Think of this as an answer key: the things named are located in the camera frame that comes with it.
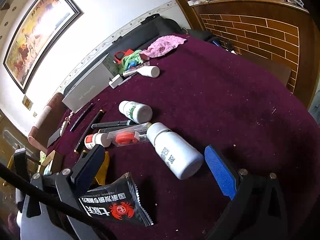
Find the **purple tablecloth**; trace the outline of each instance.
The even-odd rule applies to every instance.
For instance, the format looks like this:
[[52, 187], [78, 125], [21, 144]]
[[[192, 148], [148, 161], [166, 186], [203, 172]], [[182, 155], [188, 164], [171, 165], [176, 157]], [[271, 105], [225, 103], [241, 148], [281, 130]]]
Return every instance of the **purple tablecloth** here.
[[[294, 95], [259, 66], [221, 48], [185, 35], [188, 41], [162, 58], [152, 59], [158, 78], [136, 75], [116, 89], [96, 96], [94, 108], [76, 131], [49, 149], [65, 156], [63, 167], [79, 158], [73, 150], [96, 113], [102, 121], [123, 120], [123, 100], [153, 109], [152, 122], [162, 122], [201, 153], [207, 145], [256, 175], [275, 172], [280, 181], [290, 232], [310, 212], [320, 192], [319, 130]], [[80, 111], [71, 121], [75, 122]], [[223, 196], [206, 164], [193, 177], [178, 180], [150, 143], [108, 148], [106, 181], [132, 173], [141, 203], [155, 225], [145, 228], [103, 222], [119, 240], [199, 239], [230, 201]]]

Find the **black cable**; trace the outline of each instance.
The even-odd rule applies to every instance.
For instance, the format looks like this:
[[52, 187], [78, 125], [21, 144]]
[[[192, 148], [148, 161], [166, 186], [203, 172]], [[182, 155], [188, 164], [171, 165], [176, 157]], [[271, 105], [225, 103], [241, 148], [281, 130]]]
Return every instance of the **black cable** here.
[[23, 178], [10, 171], [6, 166], [0, 163], [0, 177], [7, 181], [12, 186], [16, 187], [20, 191], [29, 195], [30, 197], [38, 200], [39, 202], [56, 209], [57, 211], [66, 214], [82, 223], [85, 223], [91, 227], [100, 230], [109, 239], [115, 238], [114, 234], [108, 230], [101, 222], [93, 217], [89, 217], [85, 213], [77, 210], [76, 208], [63, 203], [50, 194], [38, 189], [31, 183], [25, 181]]

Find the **picture frame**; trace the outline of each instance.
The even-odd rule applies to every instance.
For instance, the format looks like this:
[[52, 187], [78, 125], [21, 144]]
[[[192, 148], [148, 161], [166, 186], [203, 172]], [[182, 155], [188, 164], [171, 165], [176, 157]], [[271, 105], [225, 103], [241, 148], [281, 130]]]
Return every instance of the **picture frame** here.
[[29, 98], [27, 98], [26, 95], [24, 95], [23, 100], [22, 100], [22, 104], [30, 111], [33, 103], [31, 102], [31, 100]]
[[46, 54], [80, 15], [72, 0], [35, 0], [28, 9], [4, 57], [4, 67], [24, 94]]

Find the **blue grip pad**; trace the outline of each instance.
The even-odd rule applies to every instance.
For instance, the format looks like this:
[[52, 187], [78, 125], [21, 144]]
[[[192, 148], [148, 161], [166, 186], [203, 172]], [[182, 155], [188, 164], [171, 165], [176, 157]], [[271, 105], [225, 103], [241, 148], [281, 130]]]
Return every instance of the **blue grip pad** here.
[[211, 146], [205, 148], [204, 158], [223, 195], [228, 196], [233, 200], [236, 195], [236, 179], [232, 176], [224, 162]]

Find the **white charger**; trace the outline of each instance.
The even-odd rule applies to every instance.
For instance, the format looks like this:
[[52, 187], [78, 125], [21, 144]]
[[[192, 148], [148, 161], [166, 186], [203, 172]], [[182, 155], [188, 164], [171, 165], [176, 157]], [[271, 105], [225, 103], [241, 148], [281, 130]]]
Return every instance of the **white charger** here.
[[118, 74], [116, 75], [111, 81], [109, 82], [109, 86], [113, 89], [116, 88], [121, 82], [123, 81], [123, 78]]

